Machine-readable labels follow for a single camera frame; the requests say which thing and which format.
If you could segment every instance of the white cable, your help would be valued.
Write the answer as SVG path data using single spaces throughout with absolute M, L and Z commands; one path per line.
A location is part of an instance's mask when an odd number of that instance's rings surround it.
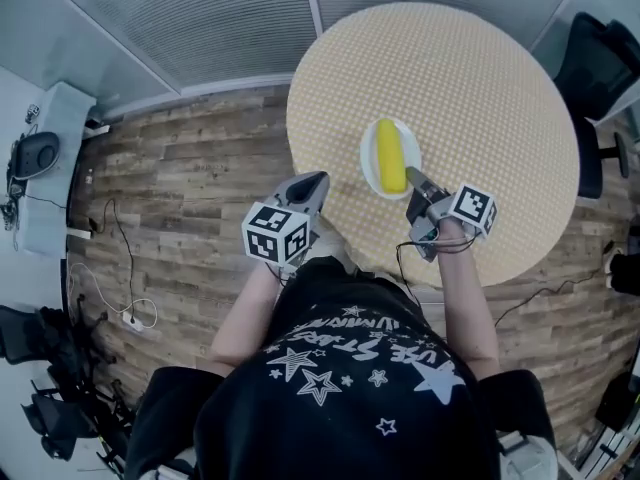
M 71 300 L 71 294 L 73 293 L 73 288 L 75 286 L 75 279 L 71 275 L 74 267 L 84 267 L 84 268 L 87 269 L 87 272 L 89 272 L 89 274 L 91 274 L 91 277 L 93 277 L 93 282 L 96 284 L 96 289 L 98 290 L 98 295 L 100 295 L 100 299 L 102 299 L 102 302 L 104 302 L 104 304 L 106 306 L 108 306 L 110 309 L 115 311 L 118 315 L 121 315 L 122 313 L 124 313 L 125 311 L 127 311 L 128 309 L 133 307 L 133 305 L 136 304 L 137 302 L 149 302 L 153 306 L 153 311 L 155 313 L 153 324 L 144 325 L 141 322 L 141 325 L 145 329 L 152 329 L 153 327 L 156 326 L 156 324 L 158 323 L 158 308 L 156 307 L 156 303 L 155 302 L 153 302 L 151 299 L 136 299 L 124 309 L 116 309 L 116 308 L 114 308 L 111 304 L 109 304 L 104 299 L 104 296 L 102 295 L 102 291 L 100 290 L 100 286 L 98 285 L 98 280 L 96 279 L 96 276 L 94 275 L 93 272 L 91 272 L 91 269 L 89 267 L 87 267 L 84 263 L 74 263 L 73 265 L 71 265 L 71 267 L 69 268 L 69 271 L 67 272 L 67 300 Z

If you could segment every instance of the person's right arm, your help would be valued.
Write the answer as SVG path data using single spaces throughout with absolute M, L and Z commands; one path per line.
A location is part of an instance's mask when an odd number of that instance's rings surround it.
M 440 221 L 438 239 L 465 237 L 460 223 Z M 439 247 L 438 262 L 444 290 L 447 343 L 469 366 L 478 380 L 500 373 L 498 337 L 478 279 L 471 249 Z

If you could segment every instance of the white desk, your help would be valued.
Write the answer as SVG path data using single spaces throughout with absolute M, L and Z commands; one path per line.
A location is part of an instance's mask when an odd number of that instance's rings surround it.
M 49 171 L 27 182 L 26 195 L 67 206 L 84 123 L 89 109 L 95 104 L 95 98 L 64 82 L 58 82 L 44 94 L 39 103 L 40 114 L 32 124 L 27 125 L 25 134 L 35 123 L 38 123 L 38 132 L 57 134 L 60 139 L 60 156 Z M 28 197 L 20 198 L 18 204 L 19 250 L 65 259 L 66 210 Z

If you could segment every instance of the yellow object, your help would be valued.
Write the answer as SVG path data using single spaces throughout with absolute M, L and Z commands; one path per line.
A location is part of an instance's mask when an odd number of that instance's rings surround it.
M 400 132 L 391 119 L 380 119 L 376 130 L 380 185 L 387 194 L 407 190 L 407 174 Z

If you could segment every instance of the round table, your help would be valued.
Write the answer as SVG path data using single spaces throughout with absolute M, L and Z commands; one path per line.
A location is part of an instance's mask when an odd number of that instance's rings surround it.
M 397 274 L 409 199 L 378 196 L 360 169 L 362 135 L 383 116 L 411 128 L 438 185 L 495 196 L 496 224 L 472 247 L 483 285 L 516 277 L 558 241 L 578 191 L 576 137 L 553 81 L 507 34 L 450 7 L 382 5 L 336 23 L 298 66 L 287 106 L 294 167 L 330 174 L 323 215 L 360 267 Z M 437 261 L 412 246 L 402 267 L 409 281 L 441 285 Z

